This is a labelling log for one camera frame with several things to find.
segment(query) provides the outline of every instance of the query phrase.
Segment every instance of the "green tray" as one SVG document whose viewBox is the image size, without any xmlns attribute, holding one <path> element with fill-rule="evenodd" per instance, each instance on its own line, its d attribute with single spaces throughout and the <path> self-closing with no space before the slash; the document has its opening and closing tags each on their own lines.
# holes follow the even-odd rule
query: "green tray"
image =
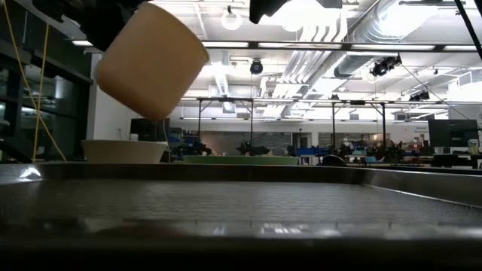
<svg viewBox="0 0 482 271">
<path fill-rule="evenodd" d="M 242 157 L 242 156 L 183 156 L 186 163 L 203 163 L 217 165 L 296 165 L 297 157 Z"/>
</svg>

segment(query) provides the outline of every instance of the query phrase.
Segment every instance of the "bowl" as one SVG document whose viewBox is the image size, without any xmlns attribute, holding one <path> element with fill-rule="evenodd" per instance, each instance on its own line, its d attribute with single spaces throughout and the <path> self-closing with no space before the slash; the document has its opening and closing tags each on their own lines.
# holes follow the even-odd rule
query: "bowl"
<svg viewBox="0 0 482 271">
<path fill-rule="evenodd" d="M 244 157 L 244 156 L 183 156 L 185 163 L 202 163 L 218 165 L 264 165 L 264 166 L 294 166 L 297 157 Z"/>
<path fill-rule="evenodd" d="M 159 163 L 166 146 L 165 142 L 82 141 L 88 163 Z"/>
</svg>

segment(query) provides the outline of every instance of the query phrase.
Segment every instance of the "yellow cable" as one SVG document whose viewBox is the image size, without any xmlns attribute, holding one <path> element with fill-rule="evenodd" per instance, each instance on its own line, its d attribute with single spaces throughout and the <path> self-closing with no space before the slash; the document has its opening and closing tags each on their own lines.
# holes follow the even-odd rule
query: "yellow cable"
<svg viewBox="0 0 482 271">
<path fill-rule="evenodd" d="M 33 107 L 34 109 L 37 111 L 37 115 L 40 114 L 40 108 L 37 107 L 37 105 L 35 104 L 35 100 L 33 99 L 33 95 L 32 95 L 32 91 L 30 89 L 30 86 L 29 86 L 29 82 L 27 81 L 27 78 L 25 76 L 25 72 L 23 70 L 23 67 L 22 67 L 22 62 L 20 61 L 20 55 L 18 54 L 18 49 L 17 49 L 17 43 L 15 41 L 15 37 L 14 37 L 14 31 L 12 29 L 12 25 L 11 25 L 11 22 L 10 22 L 10 17 L 8 16 L 8 8 L 7 8 L 7 1 L 4 1 L 3 2 L 3 7 L 4 7 L 4 10 L 5 10 L 5 17 L 7 18 L 7 24 L 8 24 L 8 30 L 10 31 L 10 37 L 12 39 L 12 44 L 14 45 L 14 50 L 15 50 L 15 56 L 17 57 L 17 61 L 18 61 L 18 66 L 20 68 L 20 73 L 22 74 L 22 79 L 23 79 L 23 82 L 25 83 L 26 87 L 27 87 L 27 90 L 29 91 L 29 96 L 30 96 L 30 100 L 32 100 L 32 104 L 33 104 Z M 60 151 L 59 149 L 59 146 L 57 146 L 57 143 L 55 142 L 55 140 L 53 139 L 53 136 L 52 134 L 50 134 L 50 131 L 48 130 L 47 128 L 47 124 L 45 124 L 44 120 L 40 117 L 39 120 L 42 122 L 42 125 L 44 126 L 44 129 L 45 131 L 47 132 L 50 140 L 52 141 L 53 143 L 53 146 L 57 149 L 57 151 L 59 152 L 60 156 L 63 158 L 64 161 L 67 161 L 66 157 L 63 155 L 62 151 Z"/>
<path fill-rule="evenodd" d="M 45 26 L 45 40 L 44 40 L 44 57 L 42 58 L 42 69 L 40 74 L 40 87 L 38 88 L 38 101 L 37 101 L 37 123 L 35 125 L 35 140 L 33 144 L 33 158 L 32 161 L 35 162 L 35 157 L 37 156 L 38 147 L 38 124 L 40 123 L 40 101 L 42 98 L 42 89 L 44 86 L 44 72 L 45 72 L 45 56 L 47 55 L 47 42 L 48 42 L 48 30 L 50 26 L 47 23 Z"/>
</svg>

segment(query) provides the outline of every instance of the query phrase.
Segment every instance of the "white cylinder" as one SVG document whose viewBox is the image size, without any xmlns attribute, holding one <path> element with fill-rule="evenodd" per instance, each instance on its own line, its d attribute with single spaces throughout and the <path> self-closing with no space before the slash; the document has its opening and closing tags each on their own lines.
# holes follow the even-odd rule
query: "white cylinder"
<svg viewBox="0 0 482 271">
<path fill-rule="evenodd" d="M 130 141 L 138 141 L 138 140 L 139 140 L 139 135 L 138 135 L 138 134 L 130 134 L 130 135 L 129 135 L 129 140 L 130 140 Z"/>
</svg>

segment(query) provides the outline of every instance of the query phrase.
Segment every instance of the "spotlight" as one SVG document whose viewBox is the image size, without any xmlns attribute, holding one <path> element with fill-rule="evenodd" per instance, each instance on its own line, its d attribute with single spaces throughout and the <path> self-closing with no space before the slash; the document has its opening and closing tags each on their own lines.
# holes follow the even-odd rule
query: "spotlight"
<svg viewBox="0 0 482 271">
<path fill-rule="evenodd" d="M 424 91 L 420 94 L 420 99 L 422 100 L 429 100 L 430 99 L 430 95 L 429 95 L 429 92 L 428 91 Z"/>
<path fill-rule="evenodd" d="M 409 102 L 419 102 L 419 101 L 426 101 L 430 99 L 430 95 L 428 91 L 423 91 L 420 94 L 413 95 L 408 100 Z"/>
<path fill-rule="evenodd" d="M 375 66 L 370 70 L 374 77 L 384 76 L 387 72 L 393 70 L 397 65 L 401 64 L 400 54 L 398 56 L 388 56 L 382 61 L 375 62 Z"/>
<path fill-rule="evenodd" d="M 251 64 L 251 68 L 249 71 L 253 75 L 259 75 L 260 73 L 263 72 L 263 64 L 261 64 L 261 61 L 259 59 L 253 60 L 253 63 Z"/>
</svg>

